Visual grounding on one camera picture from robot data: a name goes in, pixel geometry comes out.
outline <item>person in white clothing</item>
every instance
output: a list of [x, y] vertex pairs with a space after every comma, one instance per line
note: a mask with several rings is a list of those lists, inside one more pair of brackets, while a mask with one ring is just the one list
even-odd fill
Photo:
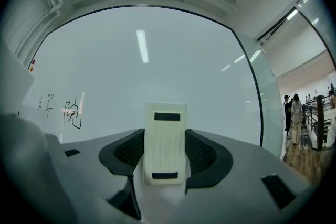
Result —
[[303, 118], [302, 104], [297, 94], [294, 94], [294, 101], [292, 103], [291, 111], [293, 114], [292, 140], [293, 140], [293, 145], [295, 145], [295, 144], [300, 144], [301, 125], [302, 125], [302, 118]]

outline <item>floor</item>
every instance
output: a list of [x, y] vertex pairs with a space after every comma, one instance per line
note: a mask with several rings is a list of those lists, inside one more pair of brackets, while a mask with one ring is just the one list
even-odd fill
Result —
[[328, 169], [336, 150], [314, 151], [308, 130], [301, 130], [301, 141], [298, 145], [293, 145], [291, 131], [289, 137], [283, 161], [303, 175], [313, 186], [316, 186]]

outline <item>black rectangular patch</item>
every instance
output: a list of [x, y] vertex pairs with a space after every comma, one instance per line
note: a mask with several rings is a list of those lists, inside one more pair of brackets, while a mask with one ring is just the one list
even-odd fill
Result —
[[64, 151], [65, 155], [67, 155], [67, 157], [70, 157], [70, 156], [73, 156], [73, 155], [76, 155], [78, 153], [80, 153], [80, 151], [78, 150], [69, 150], [69, 151]]
[[279, 209], [287, 206], [295, 199], [294, 194], [277, 175], [265, 176], [261, 180], [265, 184]]
[[155, 113], [154, 119], [156, 121], [180, 121], [181, 115], [179, 113]]
[[152, 173], [153, 179], [172, 179], [177, 178], [178, 172], [175, 173]]

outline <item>chinese character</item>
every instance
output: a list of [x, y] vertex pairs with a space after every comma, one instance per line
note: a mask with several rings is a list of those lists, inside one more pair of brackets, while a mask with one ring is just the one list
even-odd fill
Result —
[[46, 111], [47, 111], [47, 117], [49, 117], [49, 110], [51, 109], [51, 110], [54, 110], [53, 108], [50, 108], [48, 105], [49, 105], [49, 101], [52, 99], [52, 98], [54, 98], [54, 94], [53, 93], [51, 93], [51, 94], [48, 94], [48, 97], [49, 97], [49, 99], [48, 99], [48, 103], [47, 103], [47, 109], [46, 109]]
[[39, 107], [37, 110], [41, 110], [42, 111], [42, 95], [40, 94], [40, 102], [39, 102]]
[[69, 102], [69, 101], [65, 103], [64, 114], [63, 114], [63, 127], [64, 127], [65, 115], [67, 115], [67, 116], [70, 116], [68, 122], [70, 122], [70, 120], [71, 120], [71, 122], [72, 122], [72, 124], [73, 124], [74, 127], [76, 127], [77, 129], [80, 129], [80, 128], [81, 128], [81, 119], [79, 119], [79, 127], [76, 126], [76, 125], [73, 123], [73, 122], [74, 122], [74, 121], [73, 121], [74, 118], [76, 119], [76, 118], [78, 117], [78, 106], [76, 105], [76, 100], [77, 100], [77, 99], [75, 98], [75, 102], [74, 102], [74, 104], [73, 104], [72, 106], [70, 106], [70, 107], [69, 107], [69, 105], [70, 105], [70, 102]]

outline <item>person in black clothing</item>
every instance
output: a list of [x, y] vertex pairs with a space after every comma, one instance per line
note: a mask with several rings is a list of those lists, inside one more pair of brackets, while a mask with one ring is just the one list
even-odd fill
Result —
[[290, 130], [290, 122], [292, 120], [292, 113], [291, 113], [291, 103], [288, 103], [289, 96], [285, 95], [285, 102], [283, 103], [283, 106], [285, 108], [285, 117], [286, 117], [286, 131], [287, 136]]

